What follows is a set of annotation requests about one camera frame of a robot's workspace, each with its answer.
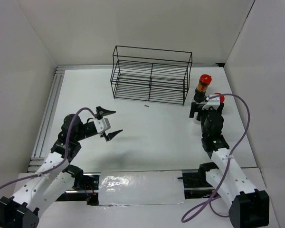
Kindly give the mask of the red lid sauce jar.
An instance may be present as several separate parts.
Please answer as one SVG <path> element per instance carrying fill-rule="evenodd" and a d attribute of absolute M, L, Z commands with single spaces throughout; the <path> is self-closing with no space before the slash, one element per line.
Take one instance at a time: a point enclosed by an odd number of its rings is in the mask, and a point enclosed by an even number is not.
<path fill-rule="evenodd" d="M 199 78 L 199 83 L 196 87 L 196 91 L 205 93 L 211 81 L 212 81 L 212 76 L 207 74 L 201 75 Z"/>
<path fill-rule="evenodd" d="M 224 103 L 225 97 L 221 93 L 215 93 L 215 95 L 220 95 L 219 99 L 221 103 Z"/>

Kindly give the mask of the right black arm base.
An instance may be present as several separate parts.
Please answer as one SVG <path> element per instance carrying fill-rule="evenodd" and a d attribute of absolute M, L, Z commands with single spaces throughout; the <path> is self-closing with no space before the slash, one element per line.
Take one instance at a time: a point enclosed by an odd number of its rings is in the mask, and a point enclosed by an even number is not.
<path fill-rule="evenodd" d="M 209 198 L 214 187 L 206 181 L 206 172 L 217 168 L 215 163 L 208 162 L 201 164 L 197 171 L 183 171 L 177 180 L 183 183 L 185 199 Z"/>

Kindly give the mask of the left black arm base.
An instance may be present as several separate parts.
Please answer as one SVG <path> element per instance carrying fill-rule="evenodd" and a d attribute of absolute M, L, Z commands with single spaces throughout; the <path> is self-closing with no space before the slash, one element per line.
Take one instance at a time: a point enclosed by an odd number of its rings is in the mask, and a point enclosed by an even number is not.
<path fill-rule="evenodd" d="M 74 183 L 56 200 L 57 202 L 84 201 L 89 206 L 98 206 L 100 174 L 84 174 L 83 170 L 74 165 L 68 165 L 63 172 L 71 175 Z"/>

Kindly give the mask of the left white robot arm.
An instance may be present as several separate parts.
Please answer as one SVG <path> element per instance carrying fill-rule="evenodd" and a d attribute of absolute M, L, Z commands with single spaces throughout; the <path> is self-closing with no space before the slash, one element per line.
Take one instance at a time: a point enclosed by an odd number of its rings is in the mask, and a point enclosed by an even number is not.
<path fill-rule="evenodd" d="M 83 107 L 64 118 L 61 132 L 39 169 L 0 186 L 1 190 L 26 181 L 12 196 L 1 197 L 0 228 L 36 228 L 44 212 L 66 190 L 84 185 L 83 170 L 71 162 L 81 149 L 81 140 L 99 135 L 108 142 L 120 133 L 106 133 L 111 128 L 107 116 L 114 113 L 100 106 L 95 111 Z"/>

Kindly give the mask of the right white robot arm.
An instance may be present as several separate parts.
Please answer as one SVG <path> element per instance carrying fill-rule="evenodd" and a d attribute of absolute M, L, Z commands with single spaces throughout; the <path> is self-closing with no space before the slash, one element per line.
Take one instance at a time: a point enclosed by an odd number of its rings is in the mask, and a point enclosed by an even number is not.
<path fill-rule="evenodd" d="M 222 135 L 223 107 L 221 102 L 191 104 L 190 117 L 200 122 L 202 147 L 211 159 L 200 165 L 198 181 L 202 186 L 214 187 L 224 200 L 233 227 L 265 227 L 269 224 L 269 195 L 257 189 L 231 154 Z"/>

